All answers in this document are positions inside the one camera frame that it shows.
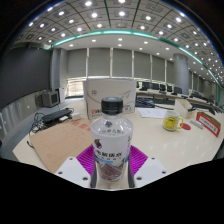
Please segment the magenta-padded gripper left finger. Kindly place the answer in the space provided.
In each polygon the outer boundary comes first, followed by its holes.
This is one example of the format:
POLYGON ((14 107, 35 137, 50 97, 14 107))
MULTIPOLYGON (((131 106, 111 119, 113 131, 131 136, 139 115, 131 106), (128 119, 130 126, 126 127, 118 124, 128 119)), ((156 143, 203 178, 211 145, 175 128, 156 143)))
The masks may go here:
POLYGON ((77 157, 68 157, 55 174, 84 188, 95 188, 97 173, 93 146, 89 146, 77 157))

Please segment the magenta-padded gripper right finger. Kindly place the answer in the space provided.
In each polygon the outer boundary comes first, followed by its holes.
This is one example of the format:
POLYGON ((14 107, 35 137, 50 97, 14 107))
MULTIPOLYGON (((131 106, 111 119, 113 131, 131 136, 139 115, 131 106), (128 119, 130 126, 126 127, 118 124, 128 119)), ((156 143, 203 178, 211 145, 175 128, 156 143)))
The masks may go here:
POLYGON ((128 184, 130 188, 140 188, 168 175, 155 157, 148 157, 132 146, 129 155, 128 184))

